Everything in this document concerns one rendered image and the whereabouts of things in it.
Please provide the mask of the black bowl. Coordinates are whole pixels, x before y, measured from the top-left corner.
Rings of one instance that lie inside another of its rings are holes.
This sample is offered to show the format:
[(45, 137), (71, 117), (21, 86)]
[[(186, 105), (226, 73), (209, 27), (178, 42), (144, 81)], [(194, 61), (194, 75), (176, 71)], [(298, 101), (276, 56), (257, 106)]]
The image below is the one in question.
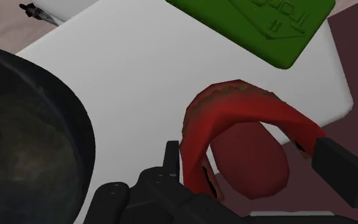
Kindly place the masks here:
[(0, 50), (0, 224), (74, 224), (94, 161), (92, 124), (74, 92)]

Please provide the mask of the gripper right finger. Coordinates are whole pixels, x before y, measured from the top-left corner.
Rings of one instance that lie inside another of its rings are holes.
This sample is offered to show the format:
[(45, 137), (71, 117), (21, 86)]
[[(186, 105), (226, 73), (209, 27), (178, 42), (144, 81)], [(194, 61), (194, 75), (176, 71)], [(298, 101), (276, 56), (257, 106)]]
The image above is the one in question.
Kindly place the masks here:
[(318, 138), (313, 170), (352, 208), (358, 208), (358, 157), (328, 137)]

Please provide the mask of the white table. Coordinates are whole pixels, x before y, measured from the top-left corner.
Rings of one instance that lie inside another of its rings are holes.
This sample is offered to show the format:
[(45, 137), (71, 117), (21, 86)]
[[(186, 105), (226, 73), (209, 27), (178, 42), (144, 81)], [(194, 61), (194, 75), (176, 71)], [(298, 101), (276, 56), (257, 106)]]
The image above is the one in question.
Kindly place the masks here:
[(353, 100), (328, 23), (294, 65), (277, 69), (165, 0), (99, 0), (20, 51), (62, 80), (83, 103), (95, 133), (96, 189), (133, 185), (181, 138), (185, 110), (210, 84), (241, 79), (275, 93), (321, 126)]

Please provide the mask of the green flat box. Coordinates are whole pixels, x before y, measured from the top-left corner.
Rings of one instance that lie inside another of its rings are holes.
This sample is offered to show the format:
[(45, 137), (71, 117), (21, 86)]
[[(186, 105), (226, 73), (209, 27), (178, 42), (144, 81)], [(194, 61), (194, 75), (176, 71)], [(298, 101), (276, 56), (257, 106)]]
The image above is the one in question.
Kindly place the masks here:
[(279, 69), (289, 69), (336, 0), (166, 0)]

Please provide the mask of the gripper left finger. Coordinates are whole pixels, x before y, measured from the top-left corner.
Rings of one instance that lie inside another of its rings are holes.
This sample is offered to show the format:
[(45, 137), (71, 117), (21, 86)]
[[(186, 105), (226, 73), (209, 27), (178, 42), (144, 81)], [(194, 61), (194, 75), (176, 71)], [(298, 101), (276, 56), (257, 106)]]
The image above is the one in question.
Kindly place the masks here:
[(194, 224), (181, 209), (195, 194), (180, 184), (179, 172), (179, 142), (167, 141), (163, 165), (143, 170), (133, 187), (98, 187), (84, 224)]

